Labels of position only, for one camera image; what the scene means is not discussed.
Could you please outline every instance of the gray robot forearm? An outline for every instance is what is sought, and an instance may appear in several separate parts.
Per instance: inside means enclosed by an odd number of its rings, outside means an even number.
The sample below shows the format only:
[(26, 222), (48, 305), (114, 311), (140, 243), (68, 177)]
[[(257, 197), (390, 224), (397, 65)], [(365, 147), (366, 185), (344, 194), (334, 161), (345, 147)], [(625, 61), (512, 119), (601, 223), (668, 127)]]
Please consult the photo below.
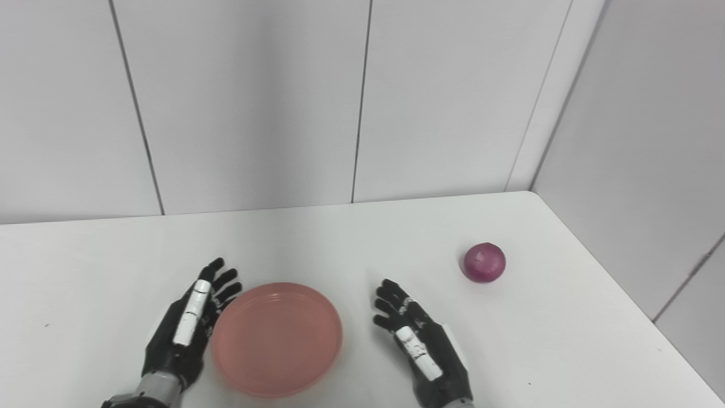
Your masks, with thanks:
[(178, 408), (181, 380), (169, 372), (146, 373), (133, 393), (115, 395), (101, 408)]
[(141, 378), (134, 396), (147, 396), (166, 407), (176, 408), (181, 396), (181, 381), (175, 375), (163, 371), (151, 371)]

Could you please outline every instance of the panel seam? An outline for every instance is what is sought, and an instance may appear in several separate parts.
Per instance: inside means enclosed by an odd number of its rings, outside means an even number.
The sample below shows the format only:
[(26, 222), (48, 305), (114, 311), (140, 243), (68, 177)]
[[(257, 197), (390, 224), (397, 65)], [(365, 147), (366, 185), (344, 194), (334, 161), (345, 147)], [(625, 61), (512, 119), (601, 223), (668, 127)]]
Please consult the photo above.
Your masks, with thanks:
[(511, 177), (513, 176), (513, 171), (516, 169), (516, 163), (518, 163), (518, 157), (521, 155), (521, 148), (523, 147), (523, 143), (526, 141), (526, 135), (529, 133), (529, 126), (531, 126), (531, 119), (534, 118), (534, 113), (537, 111), (537, 106), (539, 105), (539, 98), (542, 95), (542, 91), (544, 90), (544, 85), (546, 84), (546, 80), (549, 77), (549, 69), (551, 69), (551, 64), (554, 62), (554, 56), (556, 55), (556, 51), (559, 48), (559, 40), (561, 40), (561, 34), (564, 32), (564, 27), (566, 26), (566, 21), (569, 19), (569, 12), (571, 11), (571, 5), (574, 3), (574, 0), (569, 1), (569, 7), (566, 9), (566, 14), (564, 15), (564, 21), (561, 23), (561, 28), (559, 29), (559, 35), (556, 37), (556, 42), (554, 43), (554, 50), (551, 53), (551, 57), (549, 57), (549, 64), (546, 67), (546, 71), (544, 71), (544, 79), (542, 80), (541, 86), (539, 86), (539, 92), (536, 94), (536, 99), (534, 100), (534, 107), (531, 109), (531, 114), (529, 114), (529, 119), (526, 122), (526, 128), (523, 130), (523, 136), (521, 137), (521, 142), (518, 144), (518, 150), (516, 151), (516, 157), (513, 159), (513, 164), (511, 165), (511, 171), (508, 174), (508, 179), (506, 180), (506, 185), (503, 188), (503, 191), (508, 190), (508, 185), (511, 183)]
[(126, 48), (123, 45), (123, 37), (121, 36), (121, 27), (118, 23), (118, 16), (116, 15), (116, 6), (113, 0), (108, 0), (108, 5), (111, 9), (111, 17), (113, 18), (113, 25), (116, 29), (116, 37), (118, 38), (118, 45), (121, 48), (121, 57), (123, 58), (123, 67), (126, 70), (126, 78), (128, 79), (128, 87), (131, 91), (131, 98), (133, 99), (133, 108), (136, 110), (136, 119), (138, 120), (138, 127), (141, 129), (141, 138), (144, 141), (144, 149), (146, 150), (146, 159), (149, 162), (149, 170), (151, 171), (151, 179), (154, 182), (154, 191), (156, 192), (156, 199), (159, 203), (159, 210), (161, 215), (166, 215), (164, 210), (164, 203), (161, 199), (161, 191), (159, 190), (159, 182), (156, 178), (156, 170), (154, 168), (154, 159), (151, 156), (151, 149), (149, 147), (149, 140), (146, 138), (146, 129), (144, 128), (144, 120), (141, 117), (141, 108), (138, 106), (138, 97), (136, 96), (136, 88), (133, 86), (133, 79), (131, 78), (131, 67), (128, 64), (128, 57), (126, 55)]
[(722, 234), (720, 239), (715, 242), (715, 245), (713, 245), (713, 247), (695, 264), (695, 267), (692, 268), (692, 271), (687, 275), (687, 278), (685, 278), (683, 283), (681, 283), (677, 290), (675, 290), (675, 293), (673, 293), (669, 300), (667, 300), (665, 306), (662, 306), (662, 309), (652, 319), (652, 323), (657, 323), (660, 317), (662, 317), (665, 311), (669, 309), (669, 307), (672, 305), (675, 299), (677, 299), (679, 294), (682, 293), (683, 289), (685, 289), (685, 287), (689, 284), (692, 278), (694, 278), (695, 275), (703, 268), (703, 266), (708, 262), (708, 260), (715, 253), (715, 251), (718, 250), (718, 247), (723, 243), (723, 241), (725, 241), (725, 233)]
[(370, 44), (370, 22), (373, 16), (373, 0), (368, 6), (368, 29), (365, 33), (365, 56), (362, 59), (362, 86), (360, 87), (360, 111), (357, 115), (357, 138), (355, 140), (355, 164), (352, 168), (352, 194), (350, 203), (355, 202), (355, 182), (357, 181), (357, 156), (360, 154), (360, 128), (363, 124), (363, 98), (365, 96), (365, 74), (368, 71), (368, 45)]

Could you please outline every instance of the white wall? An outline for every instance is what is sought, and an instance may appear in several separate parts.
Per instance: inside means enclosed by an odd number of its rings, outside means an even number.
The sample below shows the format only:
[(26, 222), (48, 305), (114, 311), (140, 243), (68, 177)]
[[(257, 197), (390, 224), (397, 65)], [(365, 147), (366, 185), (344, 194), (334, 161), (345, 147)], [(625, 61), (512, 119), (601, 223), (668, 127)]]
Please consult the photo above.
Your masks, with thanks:
[(0, 56), (0, 224), (160, 213), (107, 2), (2, 2)]
[[(602, 2), (114, 4), (190, 213), (526, 188)], [(109, 4), (37, 4), (0, 13), (0, 222), (158, 214)]]
[(569, 4), (373, 2), (355, 200), (503, 191)]
[(725, 232), (724, 34), (721, 0), (612, 0), (534, 185), (650, 317)]
[(657, 327), (725, 400), (725, 245), (674, 299)]
[(166, 213), (350, 201), (368, 0), (116, 7)]

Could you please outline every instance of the white finger segment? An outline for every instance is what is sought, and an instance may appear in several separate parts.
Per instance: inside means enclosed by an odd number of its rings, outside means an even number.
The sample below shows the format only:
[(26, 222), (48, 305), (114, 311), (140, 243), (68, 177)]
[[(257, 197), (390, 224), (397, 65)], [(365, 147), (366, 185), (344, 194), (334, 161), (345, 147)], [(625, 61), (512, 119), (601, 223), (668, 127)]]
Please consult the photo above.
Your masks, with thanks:
[(395, 332), (395, 336), (398, 337), (410, 358), (413, 359), (415, 365), (418, 366), (418, 369), (426, 376), (428, 381), (433, 381), (443, 375), (441, 367), (438, 367), (438, 364), (433, 361), (430, 354), (428, 354), (426, 345), (415, 335), (413, 329), (403, 326)]
[(205, 280), (197, 280), (194, 283), (194, 289), (188, 297), (186, 308), (183, 310), (179, 325), (176, 327), (176, 333), (174, 333), (174, 344), (188, 346), (191, 343), (196, 324), (202, 316), (211, 288), (212, 284)]

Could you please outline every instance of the robot finger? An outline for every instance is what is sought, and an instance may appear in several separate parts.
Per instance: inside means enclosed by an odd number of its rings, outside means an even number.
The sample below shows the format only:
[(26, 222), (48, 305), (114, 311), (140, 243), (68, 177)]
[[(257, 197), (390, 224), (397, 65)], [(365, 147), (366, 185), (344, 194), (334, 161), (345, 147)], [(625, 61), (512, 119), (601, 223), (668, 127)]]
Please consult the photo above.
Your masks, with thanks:
[(403, 306), (403, 303), (402, 303), (403, 300), (399, 299), (395, 294), (393, 294), (393, 292), (391, 292), (386, 287), (382, 287), (382, 286), (378, 287), (375, 290), (375, 294), (379, 298), (390, 303), (395, 308), (395, 310), (400, 309), (400, 306)]
[(224, 285), (228, 284), (229, 282), (232, 282), (236, 280), (239, 277), (239, 274), (237, 273), (236, 269), (232, 268), (228, 271), (219, 274), (219, 276), (212, 282), (212, 289), (214, 290), (214, 293), (219, 292)]

